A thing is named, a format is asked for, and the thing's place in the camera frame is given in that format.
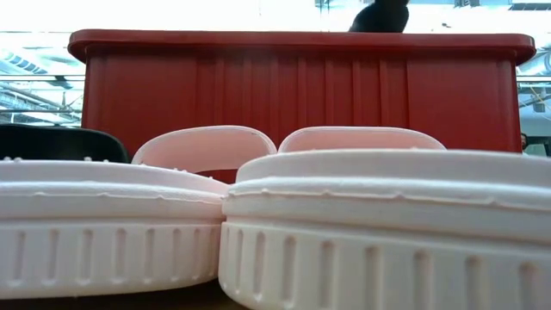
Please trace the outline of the pink foam slide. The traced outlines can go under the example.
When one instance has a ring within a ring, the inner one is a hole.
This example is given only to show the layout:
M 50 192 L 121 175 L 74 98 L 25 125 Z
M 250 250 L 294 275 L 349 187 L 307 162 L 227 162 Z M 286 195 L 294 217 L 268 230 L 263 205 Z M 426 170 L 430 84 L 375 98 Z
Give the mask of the pink foam slide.
M 161 134 L 129 163 L 0 158 L 0 300 L 184 288 L 218 275 L 235 170 L 276 153 L 250 127 Z
M 308 127 L 222 210 L 220 286 L 251 310 L 551 310 L 551 158 Z

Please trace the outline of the black foam slide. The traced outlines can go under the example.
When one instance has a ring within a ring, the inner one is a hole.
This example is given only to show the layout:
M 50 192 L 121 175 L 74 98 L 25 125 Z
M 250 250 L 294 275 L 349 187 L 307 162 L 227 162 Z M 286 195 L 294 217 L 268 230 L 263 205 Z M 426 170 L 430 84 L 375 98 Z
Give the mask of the black foam slide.
M 131 161 L 113 135 L 87 128 L 0 124 L 0 158 L 32 160 Z
M 409 20 L 410 0 L 374 0 L 354 18 L 349 31 L 357 33 L 402 33 Z

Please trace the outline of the red plastic bin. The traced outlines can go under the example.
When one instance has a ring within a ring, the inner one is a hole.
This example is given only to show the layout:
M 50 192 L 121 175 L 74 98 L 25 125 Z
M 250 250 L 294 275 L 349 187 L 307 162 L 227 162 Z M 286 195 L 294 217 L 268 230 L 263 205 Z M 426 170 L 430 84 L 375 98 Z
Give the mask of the red plastic bin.
M 82 124 L 136 165 L 210 172 L 315 148 L 519 152 L 526 34 L 83 29 Z

